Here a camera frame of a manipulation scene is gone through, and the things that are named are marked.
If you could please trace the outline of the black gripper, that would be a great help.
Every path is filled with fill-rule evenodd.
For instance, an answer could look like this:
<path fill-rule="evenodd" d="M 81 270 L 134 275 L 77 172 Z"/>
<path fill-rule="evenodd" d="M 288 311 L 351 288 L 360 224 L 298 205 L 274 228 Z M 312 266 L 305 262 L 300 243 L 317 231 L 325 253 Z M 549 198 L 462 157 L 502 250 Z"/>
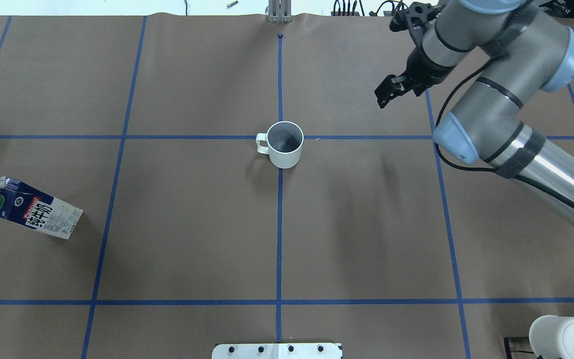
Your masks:
<path fill-rule="evenodd" d="M 426 89 L 441 84 L 453 69 L 453 66 L 435 63 L 422 48 L 416 47 L 408 56 L 403 74 L 387 75 L 374 90 L 377 104 L 384 109 L 390 101 L 409 91 L 421 95 Z"/>

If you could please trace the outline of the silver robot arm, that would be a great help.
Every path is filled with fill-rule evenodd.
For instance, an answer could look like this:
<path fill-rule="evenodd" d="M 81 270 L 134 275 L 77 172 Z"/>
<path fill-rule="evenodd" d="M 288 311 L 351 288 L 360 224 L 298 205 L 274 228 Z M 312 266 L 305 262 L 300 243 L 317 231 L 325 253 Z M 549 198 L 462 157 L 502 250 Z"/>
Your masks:
<path fill-rule="evenodd" d="M 415 44 L 401 75 L 374 90 L 380 108 L 406 93 L 421 96 L 440 84 L 474 49 L 488 60 L 466 80 L 471 87 L 434 123 L 432 140 L 449 166 L 519 181 L 574 225 L 574 157 L 517 117 L 538 91 L 574 79 L 574 30 L 533 0 L 413 2 L 392 12 L 390 30 L 407 30 Z"/>

